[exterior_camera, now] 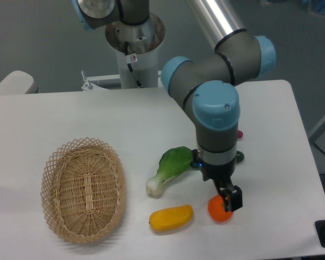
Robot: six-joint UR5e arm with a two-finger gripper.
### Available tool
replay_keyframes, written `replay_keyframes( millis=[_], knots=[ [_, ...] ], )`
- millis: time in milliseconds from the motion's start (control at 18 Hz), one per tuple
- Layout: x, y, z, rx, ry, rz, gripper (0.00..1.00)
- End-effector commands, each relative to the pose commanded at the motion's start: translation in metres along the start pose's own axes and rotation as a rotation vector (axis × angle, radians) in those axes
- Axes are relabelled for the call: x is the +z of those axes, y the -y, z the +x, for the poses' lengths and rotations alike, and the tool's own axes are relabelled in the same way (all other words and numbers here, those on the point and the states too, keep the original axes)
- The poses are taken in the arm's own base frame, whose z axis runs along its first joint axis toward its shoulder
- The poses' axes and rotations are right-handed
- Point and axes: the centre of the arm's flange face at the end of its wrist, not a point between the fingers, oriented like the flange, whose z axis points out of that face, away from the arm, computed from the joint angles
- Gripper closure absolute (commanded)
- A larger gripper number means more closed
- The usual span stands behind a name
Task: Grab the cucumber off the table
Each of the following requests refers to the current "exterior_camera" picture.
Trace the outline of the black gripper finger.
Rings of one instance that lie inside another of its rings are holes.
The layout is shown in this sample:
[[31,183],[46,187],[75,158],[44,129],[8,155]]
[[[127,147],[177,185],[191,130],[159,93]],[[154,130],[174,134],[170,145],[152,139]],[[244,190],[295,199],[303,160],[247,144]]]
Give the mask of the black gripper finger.
[[224,190],[224,209],[226,212],[234,212],[243,206],[242,190],[237,185]]
[[226,195],[225,195],[225,193],[223,192],[223,190],[222,190],[222,188],[220,186],[220,181],[215,180],[215,179],[213,179],[212,181],[213,181],[213,184],[214,184],[214,186],[216,188],[216,191],[217,191],[218,195],[222,199],[222,207],[223,207],[224,211],[226,212],[227,211],[227,200],[226,200]]

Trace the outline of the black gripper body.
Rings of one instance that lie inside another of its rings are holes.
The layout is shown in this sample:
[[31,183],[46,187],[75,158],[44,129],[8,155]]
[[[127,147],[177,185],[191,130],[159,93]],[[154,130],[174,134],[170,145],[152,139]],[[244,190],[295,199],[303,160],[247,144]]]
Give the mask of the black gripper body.
[[236,147],[220,153],[212,153],[202,148],[192,150],[192,155],[196,154],[203,163],[200,169],[203,181],[218,180],[223,189],[233,187],[231,176],[236,168],[236,153]]

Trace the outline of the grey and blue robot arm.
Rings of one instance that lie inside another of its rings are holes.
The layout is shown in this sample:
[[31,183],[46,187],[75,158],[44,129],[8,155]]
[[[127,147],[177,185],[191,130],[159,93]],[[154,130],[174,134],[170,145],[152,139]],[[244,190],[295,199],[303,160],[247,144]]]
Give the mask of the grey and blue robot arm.
[[195,125],[193,167],[213,181],[225,211],[240,209],[242,191],[231,181],[240,116],[236,86],[274,68],[273,43],[250,35],[229,1],[188,1],[214,54],[198,63],[174,57],[158,69],[165,27],[149,1],[73,1],[73,6],[85,29],[105,27],[122,88],[165,87]]

